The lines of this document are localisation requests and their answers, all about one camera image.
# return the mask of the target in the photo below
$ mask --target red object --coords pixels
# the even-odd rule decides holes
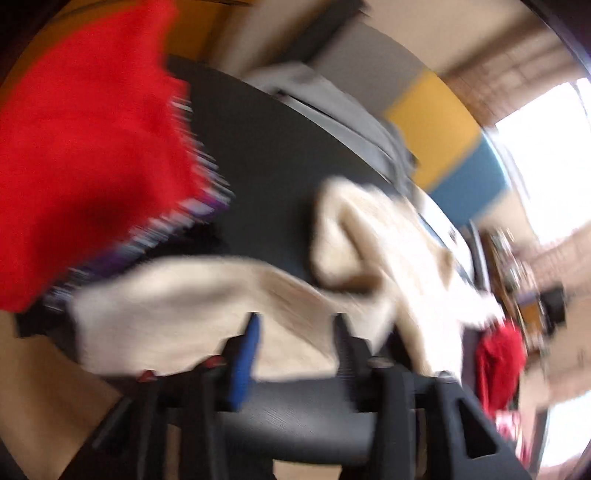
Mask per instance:
[[[68,267],[201,198],[163,68],[171,0],[88,25],[42,57],[0,112],[0,310],[26,309]]]
[[[521,332],[510,321],[480,340],[476,349],[478,398],[490,418],[507,407],[526,360]]]
[[[149,383],[157,380],[158,377],[154,370],[144,370],[138,377],[138,383]]]

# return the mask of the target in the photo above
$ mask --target beige wall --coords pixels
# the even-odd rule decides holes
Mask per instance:
[[[437,73],[466,60],[532,15],[520,0],[366,0],[368,24],[404,45]]]
[[[264,65],[295,38],[329,0],[259,0],[233,19],[213,65],[241,77]]]
[[[368,24],[443,73],[525,15],[519,0],[366,0]],[[259,0],[229,29],[215,65],[241,76],[264,64],[327,0]]]
[[[518,244],[529,244],[537,240],[516,190],[508,190],[496,199],[483,212],[476,224],[483,229],[502,228],[509,230]]]

